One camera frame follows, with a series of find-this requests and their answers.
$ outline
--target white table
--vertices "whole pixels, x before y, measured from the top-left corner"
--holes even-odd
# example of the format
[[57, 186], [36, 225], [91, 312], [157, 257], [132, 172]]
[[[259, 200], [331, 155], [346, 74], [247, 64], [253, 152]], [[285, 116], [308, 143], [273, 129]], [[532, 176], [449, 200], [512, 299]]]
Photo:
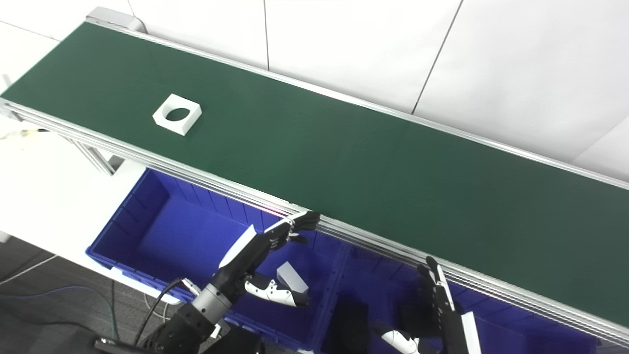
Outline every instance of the white table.
[[[32, 127], [0, 116], [0, 137]], [[159, 291], [85, 254], [144, 169], [125, 161], [106, 176], [55, 133], [0, 140], [0, 231], [156, 297]]]

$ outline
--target blue cable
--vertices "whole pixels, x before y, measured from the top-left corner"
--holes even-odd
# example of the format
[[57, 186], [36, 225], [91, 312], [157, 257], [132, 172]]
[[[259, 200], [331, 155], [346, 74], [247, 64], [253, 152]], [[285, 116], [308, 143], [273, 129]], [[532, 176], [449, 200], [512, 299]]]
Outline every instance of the blue cable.
[[109, 304], [109, 301], [107, 301], [107, 299], [105, 299], [105, 296], [103, 296], [100, 292], [98, 292], [96, 289], [90, 288], [90, 287], [84, 287], [82, 285], [71, 285], [68, 287], [61, 287], [61, 288], [56, 288], [53, 290], [49, 290], [47, 292], [43, 292], [41, 294], [34, 294], [34, 295], [4, 295], [4, 294], [0, 294], [0, 299], [35, 299], [38, 297], [43, 297], [46, 295], [50, 295], [50, 294], [54, 294], [55, 292], [59, 292], [62, 290], [70, 290], [70, 289], [83, 289], [83, 290], [89, 290], [95, 294], [97, 294], [98, 296], [100, 296], [101, 299], [103, 299], [103, 301], [105, 301], [105, 303], [107, 304], [107, 307], [109, 308], [109, 314], [111, 315], [111, 331], [114, 335], [114, 337], [119, 340], [120, 338], [118, 338], [118, 335], [116, 333], [116, 327], [114, 325], [115, 322], [115, 315], [114, 315], [114, 311], [111, 308], [111, 305]]

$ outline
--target white block with hole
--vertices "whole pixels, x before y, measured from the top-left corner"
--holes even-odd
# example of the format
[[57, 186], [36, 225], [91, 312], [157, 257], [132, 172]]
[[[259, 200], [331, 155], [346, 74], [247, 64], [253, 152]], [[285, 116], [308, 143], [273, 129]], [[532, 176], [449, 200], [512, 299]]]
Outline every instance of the white block with hole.
[[[189, 111], [188, 115], [183, 119], [172, 121], [166, 119], [168, 113], [179, 109], [185, 108]], [[187, 100], [183, 97], [177, 96], [174, 93], [171, 93], [170, 96], [162, 103], [162, 105], [153, 113], [153, 119], [155, 123], [161, 127], [164, 127], [168, 130], [172, 130], [175, 133], [185, 135], [188, 133], [188, 130], [194, 125], [196, 120], [201, 115], [201, 106], [192, 102], [191, 100]]]
[[277, 279], [292, 291], [301, 292], [302, 294], [308, 293], [308, 285], [288, 262], [285, 262], [277, 269]]

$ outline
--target robotic hand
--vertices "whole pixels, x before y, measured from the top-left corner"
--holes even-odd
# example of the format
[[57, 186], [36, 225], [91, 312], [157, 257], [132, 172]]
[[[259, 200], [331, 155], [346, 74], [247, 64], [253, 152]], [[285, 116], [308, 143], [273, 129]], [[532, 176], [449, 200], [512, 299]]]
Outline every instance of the robotic hand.
[[250, 226], [227, 251], [203, 290], [184, 281], [196, 298], [180, 307], [142, 346], [159, 353], [196, 354], [204, 341], [221, 338], [226, 327], [223, 316], [245, 292], [289, 306], [308, 306], [307, 295], [278, 285], [275, 280], [256, 273], [256, 269], [270, 252], [286, 243], [308, 243], [308, 238], [297, 231], [314, 230], [319, 219], [318, 212], [306, 211], [280, 220], [261, 234]]
[[[429, 319], [431, 328], [428, 331], [441, 337], [443, 354], [481, 354], [474, 314], [472, 312], [460, 314], [455, 308], [441, 266], [430, 256], [426, 257], [426, 263], [428, 267], [418, 265], [417, 270], [422, 276], [422, 288], [428, 291], [428, 298], [431, 299], [433, 306], [433, 318]], [[370, 326], [378, 337], [400, 353], [421, 354], [419, 338], [413, 338], [410, 334], [394, 329], [384, 322], [374, 322]]]

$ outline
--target circular hole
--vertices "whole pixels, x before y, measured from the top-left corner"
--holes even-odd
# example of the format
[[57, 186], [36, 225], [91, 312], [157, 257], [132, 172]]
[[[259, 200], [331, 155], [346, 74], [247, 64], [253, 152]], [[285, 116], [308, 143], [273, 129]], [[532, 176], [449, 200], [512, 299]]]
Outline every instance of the circular hole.
[[187, 108], [175, 108], [172, 111], [169, 111], [168, 114], [166, 114], [166, 120], [170, 120], [171, 122], [176, 122], [178, 120], [182, 120], [183, 118], [186, 118], [188, 116], [188, 114], [190, 114], [190, 110]]

